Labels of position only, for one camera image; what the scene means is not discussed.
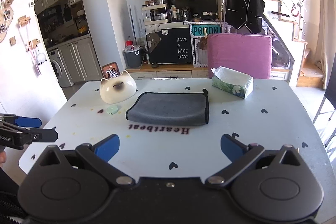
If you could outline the person's hand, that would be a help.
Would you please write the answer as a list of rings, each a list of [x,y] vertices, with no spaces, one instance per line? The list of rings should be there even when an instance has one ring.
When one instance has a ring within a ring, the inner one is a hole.
[[[0,152],[0,166],[3,166],[5,162],[7,161],[7,155],[5,151]]]

